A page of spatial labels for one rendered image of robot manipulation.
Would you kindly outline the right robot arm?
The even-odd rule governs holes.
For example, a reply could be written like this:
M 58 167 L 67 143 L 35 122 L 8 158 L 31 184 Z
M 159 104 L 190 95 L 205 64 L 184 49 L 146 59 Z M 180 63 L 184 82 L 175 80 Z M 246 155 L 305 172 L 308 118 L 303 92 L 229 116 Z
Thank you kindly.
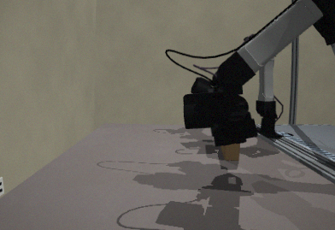
M 273 63 L 274 58 L 259 70 L 259 95 L 258 100 L 256 100 L 256 112 L 263 119 L 261 127 L 257 127 L 256 129 L 258 133 L 266 138 L 279 139 L 283 138 L 283 136 L 274 130 L 275 119 L 278 119 L 278 116 L 276 114 L 276 101 L 274 101 L 273 95 Z M 191 93 L 214 92 L 212 88 L 215 88 L 213 82 L 202 77 L 197 77 L 192 85 Z

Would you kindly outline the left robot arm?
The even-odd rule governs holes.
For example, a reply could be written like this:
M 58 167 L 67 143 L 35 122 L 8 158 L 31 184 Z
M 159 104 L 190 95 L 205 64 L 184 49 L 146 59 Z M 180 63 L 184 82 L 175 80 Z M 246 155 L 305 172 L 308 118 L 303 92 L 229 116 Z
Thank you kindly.
M 215 127 L 218 117 L 228 129 L 243 127 L 249 111 L 239 96 L 243 85 L 312 25 L 335 55 L 335 0 L 298 0 L 219 66 L 217 80 L 223 91 L 215 86 L 214 92 L 184 95 L 185 128 Z

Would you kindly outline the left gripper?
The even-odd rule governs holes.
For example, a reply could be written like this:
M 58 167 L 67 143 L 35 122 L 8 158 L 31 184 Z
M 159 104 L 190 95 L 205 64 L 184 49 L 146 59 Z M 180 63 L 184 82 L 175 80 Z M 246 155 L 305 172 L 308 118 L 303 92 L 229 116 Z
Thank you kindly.
M 247 142 L 246 139 L 257 137 L 255 120 L 251 119 L 250 112 L 248 112 L 247 122 L 239 129 L 228 129 L 224 127 L 220 118 L 217 118 L 215 127 L 211 128 L 212 137 L 215 139 L 215 146 L 241 144 Z

